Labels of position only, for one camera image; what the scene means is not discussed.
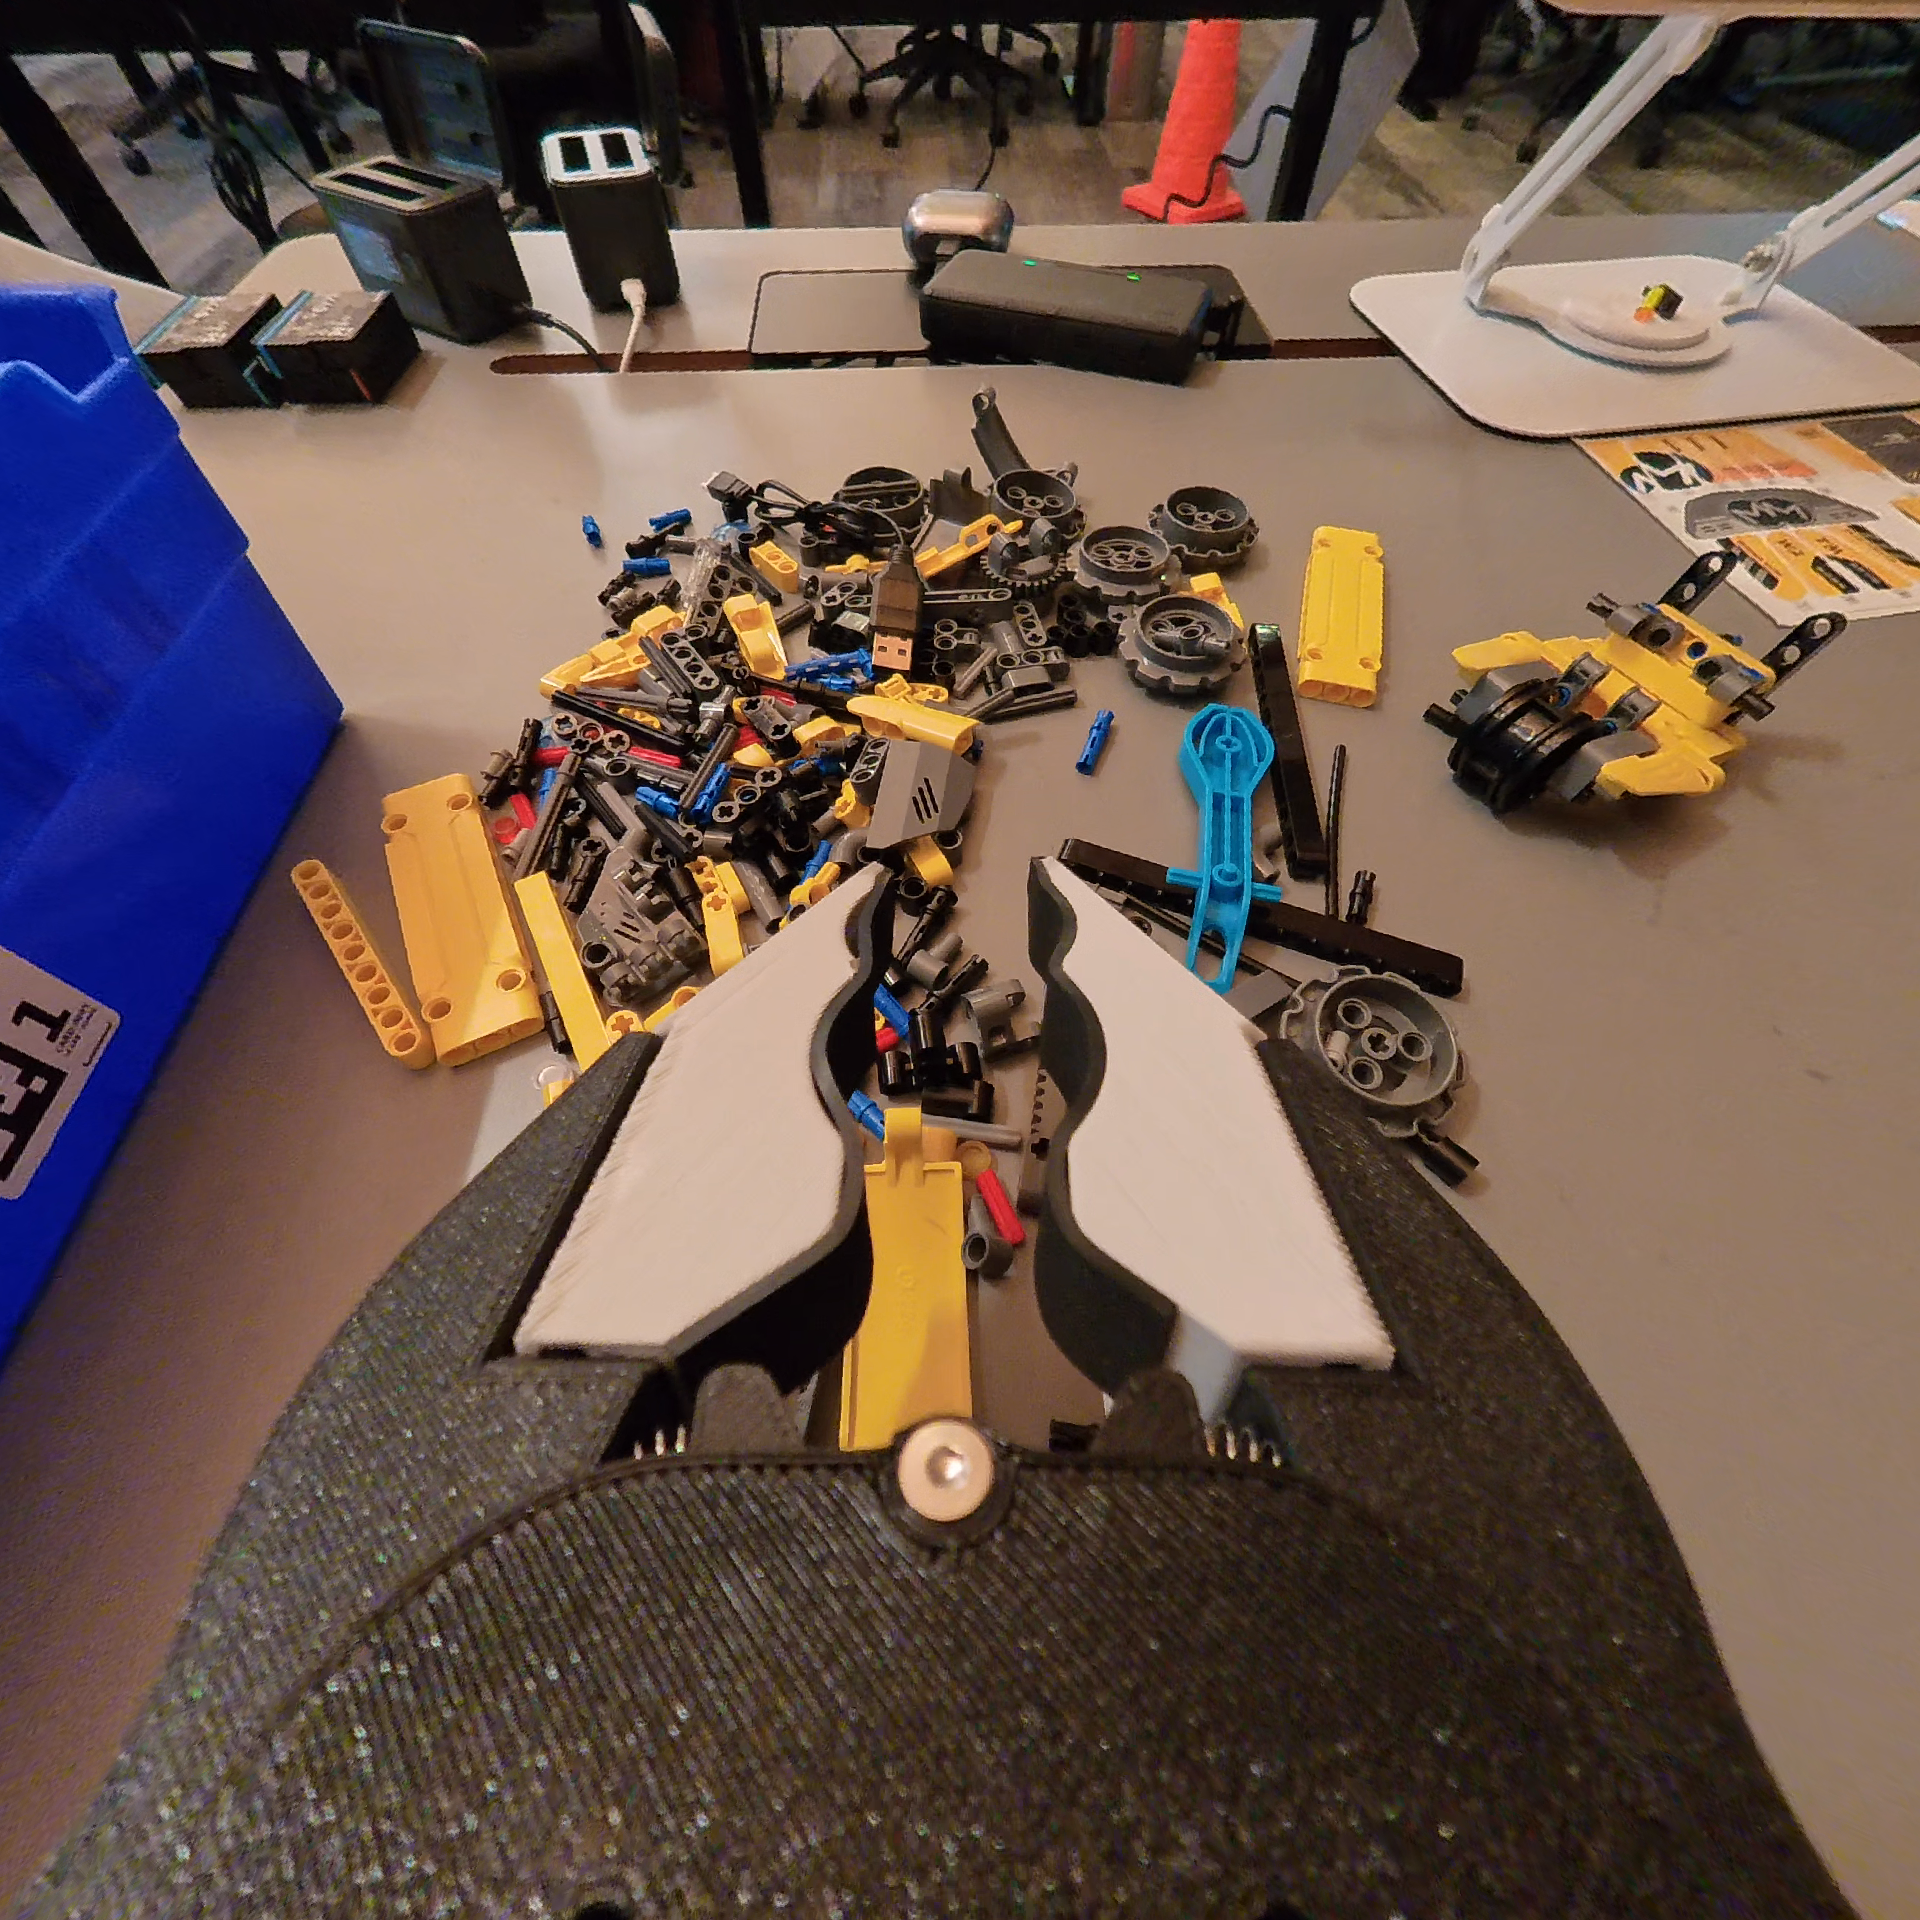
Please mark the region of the large grey toy wheel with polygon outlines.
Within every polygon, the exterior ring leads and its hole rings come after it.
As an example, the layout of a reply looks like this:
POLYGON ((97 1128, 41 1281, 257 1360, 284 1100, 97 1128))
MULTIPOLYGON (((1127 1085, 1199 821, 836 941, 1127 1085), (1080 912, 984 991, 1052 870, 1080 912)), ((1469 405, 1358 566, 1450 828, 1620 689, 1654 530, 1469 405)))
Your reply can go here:
POLYGON ((1450 1021, 1399 974, 1344 967, 1305 981, 1279 1008, 1295 1039, 1390 1135, 1432 1132, 1449 1116, 1462 1060, 1450 1021))

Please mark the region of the blue plastic bin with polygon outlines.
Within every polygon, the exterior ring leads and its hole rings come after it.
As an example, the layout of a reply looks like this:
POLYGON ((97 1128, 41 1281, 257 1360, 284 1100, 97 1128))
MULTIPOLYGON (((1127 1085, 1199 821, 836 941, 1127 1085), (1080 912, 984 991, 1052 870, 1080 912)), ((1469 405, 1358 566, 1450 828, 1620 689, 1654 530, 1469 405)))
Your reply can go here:
POLYGON ((119 1026, 2 1205, 37 1303, 343 704, 103 286, 2 294, 2 946, 119 1026))

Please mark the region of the yellow panel with tabs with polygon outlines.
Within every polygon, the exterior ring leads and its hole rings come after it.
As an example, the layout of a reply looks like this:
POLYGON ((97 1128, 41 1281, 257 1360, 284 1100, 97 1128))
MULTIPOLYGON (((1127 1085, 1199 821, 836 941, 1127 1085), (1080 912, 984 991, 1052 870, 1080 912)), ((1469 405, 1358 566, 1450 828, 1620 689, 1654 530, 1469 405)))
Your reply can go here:
POLYGON ((847 1344, 838 1407, 845 1450, 885 1449, 922 1418, 969 1416, 964 1170, 956 1134, 892 1108, 866 1165, 870 1301, 847 1344))

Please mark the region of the black charger with screen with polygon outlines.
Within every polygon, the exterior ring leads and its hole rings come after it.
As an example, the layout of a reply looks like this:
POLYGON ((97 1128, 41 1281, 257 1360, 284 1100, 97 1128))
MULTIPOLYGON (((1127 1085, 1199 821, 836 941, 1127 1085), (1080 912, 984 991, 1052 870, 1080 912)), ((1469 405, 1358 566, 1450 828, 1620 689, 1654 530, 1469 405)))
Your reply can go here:
POLYGON ((377 154, 313 177, 358 280, 461 344, 490 340, 530 305, 530 287, 488 181, 377 154))

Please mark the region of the printed instruction sheet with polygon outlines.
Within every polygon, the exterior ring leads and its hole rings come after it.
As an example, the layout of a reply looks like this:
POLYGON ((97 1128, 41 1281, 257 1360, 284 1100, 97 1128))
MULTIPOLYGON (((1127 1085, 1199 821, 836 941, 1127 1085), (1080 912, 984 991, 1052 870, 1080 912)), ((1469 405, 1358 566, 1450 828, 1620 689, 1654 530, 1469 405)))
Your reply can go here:
POLYGON ((1692 553, 1737 556, 1728 585, 1777 626, 1917 609, 1917 413, 1584 439, 1692 553))

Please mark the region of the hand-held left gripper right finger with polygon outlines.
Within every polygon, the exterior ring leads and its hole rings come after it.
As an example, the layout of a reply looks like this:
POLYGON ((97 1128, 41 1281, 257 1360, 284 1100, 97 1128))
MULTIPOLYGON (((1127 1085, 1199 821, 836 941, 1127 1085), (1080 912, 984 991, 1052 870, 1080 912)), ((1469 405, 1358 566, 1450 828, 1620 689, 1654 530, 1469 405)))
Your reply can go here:
POLYGON ((1167 1366, 1220 1418, 1250 1368, 1393 1344, 1255 1029, 1068 866, 1029 869, 1042 1064, 1065 1116, 1033 1258, 1047 1332, 1110 1398, 1167 1366))

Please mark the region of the short yellow curved panel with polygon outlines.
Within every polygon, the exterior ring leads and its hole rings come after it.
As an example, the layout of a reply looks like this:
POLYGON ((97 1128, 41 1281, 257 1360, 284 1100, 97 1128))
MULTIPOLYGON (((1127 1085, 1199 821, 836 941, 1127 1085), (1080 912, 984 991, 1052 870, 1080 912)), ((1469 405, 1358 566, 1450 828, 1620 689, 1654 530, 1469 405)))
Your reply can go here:
POLYGON ((1295 689, 1369 708, 1382 662, 1385 564, 1377 535, 1316 526, 1302 577, 1295 689))

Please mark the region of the orange traffic cone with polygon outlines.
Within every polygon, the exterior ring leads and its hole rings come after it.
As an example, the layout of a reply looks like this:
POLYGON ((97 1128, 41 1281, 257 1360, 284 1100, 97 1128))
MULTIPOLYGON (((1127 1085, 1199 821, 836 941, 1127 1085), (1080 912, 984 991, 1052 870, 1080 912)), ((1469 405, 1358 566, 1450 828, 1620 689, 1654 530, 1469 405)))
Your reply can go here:
POLYGON ((1231 168, 1218 158, 1233 125, 1239 50, 1237 17, 1188 23, 1152 175, 1122 189, 1124 208, 1166 223, 1218 223, 1245 215, 1231 168))

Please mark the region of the black power bank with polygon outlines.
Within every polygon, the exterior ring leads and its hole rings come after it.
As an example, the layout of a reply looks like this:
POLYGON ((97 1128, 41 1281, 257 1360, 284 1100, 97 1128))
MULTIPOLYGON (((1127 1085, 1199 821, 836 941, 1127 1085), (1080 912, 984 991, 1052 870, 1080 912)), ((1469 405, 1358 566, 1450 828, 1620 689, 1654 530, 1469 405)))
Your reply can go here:
POLYGON ((1213 297, 1202 279, 959 250, 920 287, 929 349, 1180 383, 1199 351, 1213 297))

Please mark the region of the black battery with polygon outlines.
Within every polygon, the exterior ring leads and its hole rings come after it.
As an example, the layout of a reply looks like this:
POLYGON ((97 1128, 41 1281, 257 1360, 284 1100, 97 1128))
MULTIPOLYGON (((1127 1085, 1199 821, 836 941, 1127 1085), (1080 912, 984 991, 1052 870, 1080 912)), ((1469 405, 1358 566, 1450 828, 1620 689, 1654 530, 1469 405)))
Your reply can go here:
POLYGON ((134 342, 134 356, 188 408, 279 406, 279 375, 256 344, 279 312, 274 294, 191 294, 134 342))
POLYGON ((413 326, 389 292, 302 292, 256 335, 279 400, 382 402, 418 358, 413 326))

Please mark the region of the small yellow toy assembly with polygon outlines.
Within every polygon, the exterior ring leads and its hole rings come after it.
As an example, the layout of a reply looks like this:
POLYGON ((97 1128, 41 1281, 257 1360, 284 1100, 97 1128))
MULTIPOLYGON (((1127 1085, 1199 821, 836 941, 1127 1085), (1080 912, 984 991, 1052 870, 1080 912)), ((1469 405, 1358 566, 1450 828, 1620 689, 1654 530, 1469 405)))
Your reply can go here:
POLYGON ((1742 717, 1772 713, 1772 689, 1845 629, 1815 613, 1761 656, 1696 622, 1733 570, 1730 551, 1697 557, 1656 602, 1590 599, 1605 633, 1543 639, 1512 631, 1456 649, 1466 678, 1425 725, 1450 736, 1453 781, 1503 815, 1538 797, 1706 796, 1742 749, 1742 717))

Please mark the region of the black and white marker tag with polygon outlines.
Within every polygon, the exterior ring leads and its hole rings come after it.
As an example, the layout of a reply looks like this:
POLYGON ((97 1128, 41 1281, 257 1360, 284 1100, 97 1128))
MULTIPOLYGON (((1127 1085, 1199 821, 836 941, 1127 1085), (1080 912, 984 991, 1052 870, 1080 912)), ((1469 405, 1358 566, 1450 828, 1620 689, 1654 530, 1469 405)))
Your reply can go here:
POLYGON ((2 1198, 21 1198, 84 1090, 119 1015, 2 950, 2 1198))

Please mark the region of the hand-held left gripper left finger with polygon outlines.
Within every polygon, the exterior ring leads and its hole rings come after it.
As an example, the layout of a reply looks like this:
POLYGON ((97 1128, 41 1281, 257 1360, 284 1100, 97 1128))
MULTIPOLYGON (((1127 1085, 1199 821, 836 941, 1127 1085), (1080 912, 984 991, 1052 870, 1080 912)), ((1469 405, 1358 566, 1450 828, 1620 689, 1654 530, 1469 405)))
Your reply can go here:
POLYGON ((893 878, 869 866, 671 1015, 514 1350, 824 1362, 873 1287, 857 1127, 893 878))

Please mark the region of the white laptop stand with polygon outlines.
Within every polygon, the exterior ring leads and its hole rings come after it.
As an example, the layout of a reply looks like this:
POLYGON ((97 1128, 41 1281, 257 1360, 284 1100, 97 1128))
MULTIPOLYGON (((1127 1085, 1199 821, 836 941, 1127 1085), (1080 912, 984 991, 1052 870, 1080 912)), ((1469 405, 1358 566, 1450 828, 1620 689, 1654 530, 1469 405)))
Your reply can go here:
POLYGON ((1916 4, 1664 4, 1664 23, 1478 223, 1456 272, 1361 279, 1352 305, 1450 402, 1498 431, 1562 441, 1634 430, 1910 406, 1916 364, 1784 276, 1916 185, 1908 140, 1730 266, 1710 255, 1506 257, 1561 191, 1719 26, 1742 15, 1916 17, 1916 4))

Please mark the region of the light blue plastic piece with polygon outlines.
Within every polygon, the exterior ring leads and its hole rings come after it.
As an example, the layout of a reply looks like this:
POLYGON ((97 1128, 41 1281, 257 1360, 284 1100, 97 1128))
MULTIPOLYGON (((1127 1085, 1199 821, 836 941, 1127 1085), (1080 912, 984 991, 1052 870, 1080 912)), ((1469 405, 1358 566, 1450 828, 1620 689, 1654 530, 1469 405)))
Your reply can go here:
POLYGON ((1185 967, 1202 974, 1205 933, 1220 938, 1220 960, 1205 983, 1231 986, 1240 938, 1255 903, 1279 903, 1281 888, 1255 878, 1252 796, 1276 746, 1261 722, 1229 704, 1193 716, 1180 749, 1184 780, 1197 805, 1197 863, 1169 869, 1167 884, 1193 892, 1185 967))

